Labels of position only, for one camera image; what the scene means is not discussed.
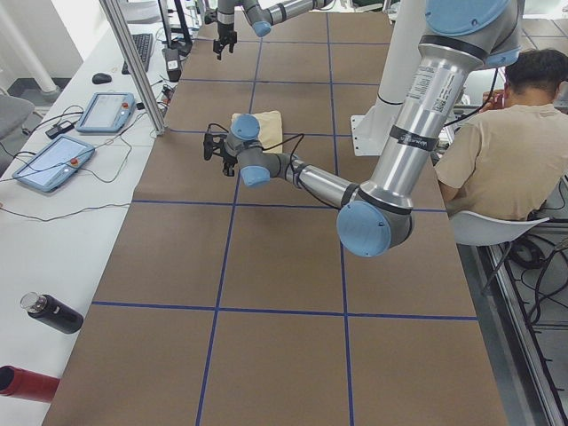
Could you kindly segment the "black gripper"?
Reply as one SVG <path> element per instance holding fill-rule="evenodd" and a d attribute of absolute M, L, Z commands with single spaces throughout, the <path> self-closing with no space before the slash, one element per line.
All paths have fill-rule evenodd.
<path fill-rule="evenodd" d="M 235 166 L 238 164 L 237 158 L 229 153 L 226 145 L 220 148 L 220 155 L 223 159 L 223 174 L 226 177 L 234 177 Z"/>
<path fill-rule="evenodd" d="M 219 28 L 218 37 L 213 41 L 213 52 L 217 55 L 217 59 L 222 59 L 222 53 L 225 47 L 229 48 L 229 52 L 233 53 L 234 45 L 237 44 L 237 32 L 230 28 Z"/>

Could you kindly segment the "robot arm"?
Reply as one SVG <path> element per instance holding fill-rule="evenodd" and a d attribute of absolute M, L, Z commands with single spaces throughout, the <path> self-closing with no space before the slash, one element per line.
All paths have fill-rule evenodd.
<path fill-rule="evenodd" d="M 434 150 L 462 87 L 473 71 L 514 63 L 520 51 L 521 1 L 404 1 L 391 50 L 406 91 L 390 128 L 376 135 L 381 149 L 371 178 L 354 184 L 301 161 L 272 154 L 259 141 L 260 126 L 240 115 L 220 147 L 227 169 L 246 186 L 282 178 L 338 211 L 343 246 L 357 256 L 378 256 L 413 231 L 411 193 Z"/>
<path fill-rule="evenodd" d="M 217 23 L 217 38 L 213 41 L 213 52 L 217 59 L 222 59 L 226 46 L 233 53 L 234 45 L 238 43 L 237 31 L 234 28 L 235 9 L 240 7 L 248 24 L 254 33 L 262 38 L 267 36 L 277 24 L 301 14 L 318 10 L 323 11 L 332 4 L 325 0 L 296 0 L 278 2 L 276 5 L 263 8 L 257 0 L 217 2 L 217 8 L 212 12 L 212 20 Z"/>

